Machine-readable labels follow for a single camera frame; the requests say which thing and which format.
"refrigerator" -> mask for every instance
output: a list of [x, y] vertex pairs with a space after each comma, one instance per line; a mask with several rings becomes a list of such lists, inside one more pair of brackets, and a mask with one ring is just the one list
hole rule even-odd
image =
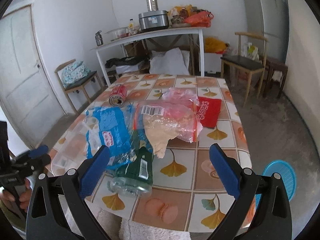
[[[289, 42], [287, 0], [244, 0], [248, 32], [268, 39], [268, 57], [285, 63]], [[263, 53], [263, 42], [249, 39]]]

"red card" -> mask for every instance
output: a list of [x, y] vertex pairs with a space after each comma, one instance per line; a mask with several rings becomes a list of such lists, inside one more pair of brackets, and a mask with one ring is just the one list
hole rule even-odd
[[200, 106], [198, 106], [197, 115], [200, 118], [202, 126], [208, 128], [216, 127], [221, 109], [221, 99], [198, 98]]

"silver screw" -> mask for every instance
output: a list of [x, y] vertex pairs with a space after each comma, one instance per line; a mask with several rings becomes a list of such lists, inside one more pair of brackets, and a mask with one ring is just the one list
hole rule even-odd
[[75, 175], [76, 174], [76, 170], [75, 169], [70, 169], [67, 171], [67, 174], [72, 176], [72, 175]]
[[279, 173], [275, 173], [273, 174], [273, 176], [276, 178], [276, 179], [281, 179], [281, 175]]
[[39, 179], [44, 179], [45, 178], [45, 174], [44, 173], [41, 173], [40, 175], [39, 175]]
[[247, 175], [251, 175], [252, 174], [252, 170], [249, 169], [249, 168], [244, 168], [243, 172], [244, 172], [244, 174], [247, 174]]

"soda can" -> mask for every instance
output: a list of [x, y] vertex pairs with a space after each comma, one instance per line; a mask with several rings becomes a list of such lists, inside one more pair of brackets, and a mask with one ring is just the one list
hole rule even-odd
[[121, 107], [124, 104], [124, 101], [127, 97], [127, 88], [124, 85], [116, 85], [111, 91], [109, 97], [109, 104], [111, 106]]

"green bottle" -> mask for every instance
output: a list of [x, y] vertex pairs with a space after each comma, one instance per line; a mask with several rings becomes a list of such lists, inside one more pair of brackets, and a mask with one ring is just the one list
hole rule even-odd
[[133, 163], [115, 170], [110, 187], [120, 195], [150, 196], [153, 184], [153, 154], [145, 147], [141, 147], [136, 150], [136, 155], [137, 158]]

